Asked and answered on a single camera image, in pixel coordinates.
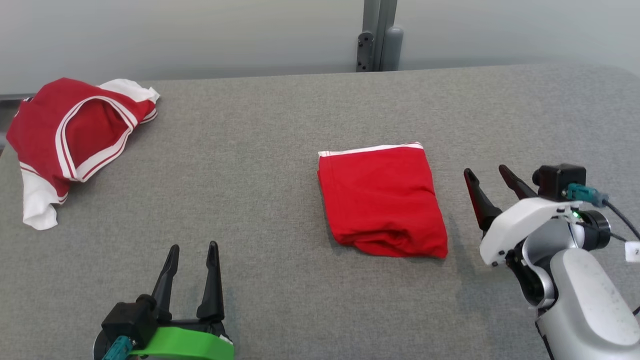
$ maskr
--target metal bracket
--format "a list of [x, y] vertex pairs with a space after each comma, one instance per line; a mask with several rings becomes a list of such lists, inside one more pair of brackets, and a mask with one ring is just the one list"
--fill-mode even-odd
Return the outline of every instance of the metal bracket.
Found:
[[369, 72], [373, 70], [373, 34], [365, 31], [358, 35], [358, 49], [356, 72]]

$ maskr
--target robotic arm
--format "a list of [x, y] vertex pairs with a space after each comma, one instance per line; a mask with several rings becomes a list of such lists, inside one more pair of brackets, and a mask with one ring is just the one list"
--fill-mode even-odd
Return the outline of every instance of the robotic arm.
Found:
[[174, 320], [169, 312], [173, 276], [178, 270], [180, 247], [169, 250], [151, 295], [133, 303], [119, 302], [102, 322], [93, 343], [93, 360], [189, 359], [233, 360], [234, 345], [222, 320], [222, 297], [218, 244], [209, 243], [207, 283], [196, 319]]
[[604, 248], [611, 227], [598, 211], [568, 200], [584, 185], [583, 167], [544, 166], [534, 173], [538, 193], [506, 166], [500, 173], [520, 201], [505, 212], [480, 189], [471, 169], [465, 180], [487, 265], [506, 264], [527, 301], [538, 310], [536, 328], [552, 360], [640, 359], [640, 325], [589, 253]]

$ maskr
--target white sleeve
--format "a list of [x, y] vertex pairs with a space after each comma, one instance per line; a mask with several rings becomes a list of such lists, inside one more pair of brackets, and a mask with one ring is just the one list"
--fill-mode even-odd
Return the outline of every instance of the white sleeve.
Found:
[[62, 204], [67, 196], [58, 197], [56, 189], [45, 179], [22, 170], [24, 185], [22, 222], [36, 230], [46, 230], [58, 225], [56, 210], [51, 204]]
[[133, 99], [135, 102], [141, 102], [145, 100], [151, 100], [154, 104], [160, 98], [160, 94], [154, 90], [154, 88], [143, 88], [137, 82], [127, 79], [115, 79], [107, 81], [102, 85], [98, 85], [99, 88], [117, 92], [122, 95], [126, 95]]

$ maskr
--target folded red shirt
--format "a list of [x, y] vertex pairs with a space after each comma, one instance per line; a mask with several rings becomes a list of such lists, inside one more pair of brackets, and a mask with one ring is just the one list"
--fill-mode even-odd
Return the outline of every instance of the folded red shirt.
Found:
[[318, 179], [335, 240], [377, 256], [447, 255], [447, 231], [420, 143], [321, 151]]

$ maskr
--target red t-shirt with white trim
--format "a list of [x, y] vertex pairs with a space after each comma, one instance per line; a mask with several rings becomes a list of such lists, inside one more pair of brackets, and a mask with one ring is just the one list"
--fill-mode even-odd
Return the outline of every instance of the red t-shirt with white trim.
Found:
[[36, 229], [57, 224], [71, 181], [84, 182], [124, 150], [129, 134], [153, 120], [159, 94], [116, 79], [92, 86], [72, 79], [46, 84], [21, 102], [7, 140], [24, 181], [24, 217]]

